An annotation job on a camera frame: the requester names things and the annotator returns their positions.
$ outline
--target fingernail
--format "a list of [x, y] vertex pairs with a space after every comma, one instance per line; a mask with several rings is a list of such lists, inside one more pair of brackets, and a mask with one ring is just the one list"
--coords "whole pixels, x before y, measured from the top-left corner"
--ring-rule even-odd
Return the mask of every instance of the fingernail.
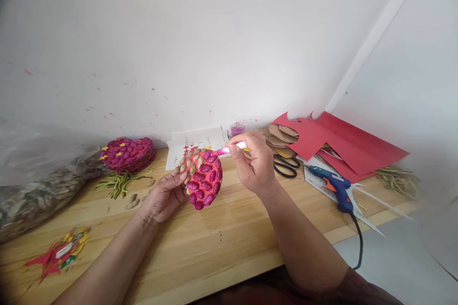
[[231, 144], [229, 146], [229, 152], [230, 152], [231, 155], [237, 153], [237, 148], [235, 147], [235, 145]]

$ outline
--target right hand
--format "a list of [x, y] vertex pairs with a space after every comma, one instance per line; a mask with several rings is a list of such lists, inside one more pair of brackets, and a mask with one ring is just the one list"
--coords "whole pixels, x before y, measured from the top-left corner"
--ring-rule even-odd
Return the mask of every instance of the right hand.
[[[246, 141], [250, 155], [247, 161], [243, 151], [235, 144]], [[259, 197], [270, 197], [278, 189], [273, 168], [273, 153], [267, 146], [265, 137], [258, 131], [250, 131], [232, 137], [226, 144], [234, 159], [237, 174], [242, 184]]]

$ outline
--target white wall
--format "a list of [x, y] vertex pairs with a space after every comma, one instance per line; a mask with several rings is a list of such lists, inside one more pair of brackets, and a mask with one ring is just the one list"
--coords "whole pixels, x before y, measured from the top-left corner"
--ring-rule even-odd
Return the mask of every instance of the white wall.
[[458, 0], [407, 0], [334, 114], [409, 152], [424, 189], [457, 194]]
[[0, 117], [163, 147], [320, 113], [388, 0], [1, 2]]

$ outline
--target colorful craft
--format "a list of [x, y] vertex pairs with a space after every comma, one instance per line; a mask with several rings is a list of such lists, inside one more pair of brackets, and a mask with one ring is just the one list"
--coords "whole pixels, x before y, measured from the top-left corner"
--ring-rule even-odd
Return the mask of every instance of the colorful craft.
[[78, 254], [83, 250], [89, 239], [89, 231], [90, 229], [86, 228], [74, 229], [57, 243], [51, 245], [47, 253], [27, 262], [25, 266], [32, 264], [42, 265], [39, 284], [49, 274], [60, 274], [61, 270], [73, 263], [78, 257]]
[[118, 174], [139, 172], [155, 158], [153, 142], [147, 137], [133, 141], [120, 137], [109, 142], [100, 152], [100, 159], [110, 170]]
[[210, 206], [221, 188], [223, 170], [217, 154], [210, 149], [189, 151], [178, 163], [177, 173], [187, 173], [185, 180], [189, 202], [196, 210]]

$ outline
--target clear plastic bag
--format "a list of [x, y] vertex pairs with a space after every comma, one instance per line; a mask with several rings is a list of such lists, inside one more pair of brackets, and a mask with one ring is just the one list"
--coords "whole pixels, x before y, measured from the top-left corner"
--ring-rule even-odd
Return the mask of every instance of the clear plastic bag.
[[38, 125], [0, 119], [0, 243], [56, 213], [88, 179], [107, 174], [98, 152]]

